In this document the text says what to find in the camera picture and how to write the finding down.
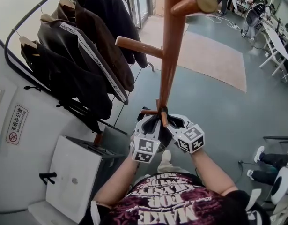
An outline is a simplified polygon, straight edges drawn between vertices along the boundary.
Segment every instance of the beige rug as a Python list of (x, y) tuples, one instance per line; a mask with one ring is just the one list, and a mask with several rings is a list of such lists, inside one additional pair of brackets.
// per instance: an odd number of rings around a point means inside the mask
[[(181, 44), (178, 66), (205, 74), (247, 92), (243, 54), (207, 37), (187, 32)], [(160, 48), (163, 18), (152, 16), (140, 32), (142, 42)], [(161, 59), (147, 55), (155, 69), (161, 70)]]
[[(184, 33), (188, 27), (189, 25), (186, 23)], [(139, 34), (141, 42), (160, 48), (162, 46), (163, 40), (163, 17), (149, 17), (147, 22), (144, 24), (143, 29), (140, 30)], [(147, 55), (147, 60), (154, 65), (155, 69), (161, 70), (162, 60), (160, 58)]]

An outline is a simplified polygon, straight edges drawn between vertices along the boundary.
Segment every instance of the black pants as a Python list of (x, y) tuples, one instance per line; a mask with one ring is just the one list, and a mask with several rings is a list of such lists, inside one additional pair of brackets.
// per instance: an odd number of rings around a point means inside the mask
[(220, 2), (222, 2), (222, 7), (221, 7), (221, 12), (222, 13), (225, 13), (226, 12), (226, 8), (227, 8), (227, 2), (228, 0), (217, 0), (218, 4)]
[[(260, 155), (260, 160), (265, 164), (272, 165), (278, 171), (287, 165), (288, 155), (283, 154), (262, 154)], [(273, 186), (276, 180), (278, 172), (263, 172), (263, 171), (254, 171), (252, 173), (252, 178), (261, 183), (265, 183)]]

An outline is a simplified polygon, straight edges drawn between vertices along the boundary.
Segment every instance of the clothing rail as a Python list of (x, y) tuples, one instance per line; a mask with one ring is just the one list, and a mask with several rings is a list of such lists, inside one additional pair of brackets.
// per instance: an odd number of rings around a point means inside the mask
[[(10, 42), (11, 37), (13, 36), (13, 34), (15, 32), (18, 33), (18, 29), (21, 27), (21, 25), (38, 9), (40, 8), (43, 4), (45, 4), (48, 0), (42, 0), (40, 1), (38, 4), (36, 4), (18, 23), (17, 25), (11, 30), (9, 36), (7, 37), (7, 40), (5, 42), (5, 44), (3, 44), (3, 42), (0, 40), (0, 44), (2, 47), (4, 47), (4, 57), (5, 60), (7, 61), (7, 64), (11, 67), (11, 69), (13, 69), (17, 74), (19, 74), (21, 77), (23, 77), (24, 79), (26, 79), (28, 82), (30, 82), (31, 84), (33, 84), (34, 86), (36, 86), (37, 88), (40, 88), (41, 90), (45, 91), (47, 94), (49, 94), (50, 96), (54, 97), (56, 100), (59, 100), (57, 98), (57, 96), (51, 92), (49, 89), (47, 89), (45, 86), (43, 86), (41, 83), (37, 82), (35, 80), (35, 77), (33, 75), (33, 72), (27, 68), (27, 66), (22, 63), (9, 49), (8, 49), (8, 44)], [(19, 65), (20, 67), (16, 66), (11, 60), (10, 57), (11, 56), (12, 59), (14, 59)], [(87, 115), (89, 113), (87, 113), (84, 109), (84, 107), (78, 103), (78, 102), (72, 102), (72, 104), (67, 104), (69, 106), (73, 106), (75, 107), (75, 110), (77, 110), (78, 112)], [(126, 132), (112, 126), (111, 124), (101, 120), (101, 119), (96, 119), (96, 121), (99, 121), (105, 125), (107, 125), (108, 127), (119, 131), (120, 133), (123, 133), (125, 135), (127, 135)]]

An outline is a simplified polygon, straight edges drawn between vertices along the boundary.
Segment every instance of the white table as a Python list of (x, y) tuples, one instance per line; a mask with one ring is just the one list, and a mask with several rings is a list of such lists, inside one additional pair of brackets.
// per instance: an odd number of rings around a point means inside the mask
[(249, 4), (244, 4), (244, 3), (241, 3), (239, 1), (236, 1), (236, 4), (242, 8), (242, 14), (241, 16), (249, 9), (250, 5)]
[[(280, 38), (278, 37), (277, 33), (275, 32), (275, 30), (273, 28), (271, 28), (268, 24), (266, 24), (265, 22), (263, 23), (263, 26), (269, 36), (269, 38), (267, 37), (267, 35), (264, 35), (265, 39), (266, 39), (266, 45), (268, 45), (270, 51), (271, 51), (271, 56), (265, 60), (265, 62), (263, 64), (261, 64), (259, 66), (259, 68), (262, 68), (265, 64), (267, 64), (270, 60), (274, 61), (275, 63), (277, 63), (278, 67), (276, 68), (276, 70), (272, 73), (272, 76), (274, 76), (278, 70), (283, 66), (285, 60), (288, 60), (288, 53), (286, 52)], [(276, 59), (276, 54), (280, 53), (284, 59), (279, 62)]]

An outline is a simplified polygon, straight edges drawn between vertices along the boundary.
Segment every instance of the no smoking sign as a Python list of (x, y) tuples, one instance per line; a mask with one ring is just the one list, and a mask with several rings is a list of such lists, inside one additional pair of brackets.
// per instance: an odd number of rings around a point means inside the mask
[(18, 139), (17, 133), (11, 133), (11, 134), (9, 135), (9, 139), (10, 139), (10, 141), (12, 141), (12, 142), (16, 142), (17, 139)]
[(14, 145), (17, 145), (19, 143), (27, 114), (28, 110), (24, 107), (20, 105), (17, 105), (15, 107), (7, 132), (6, 140), (8, 143)]

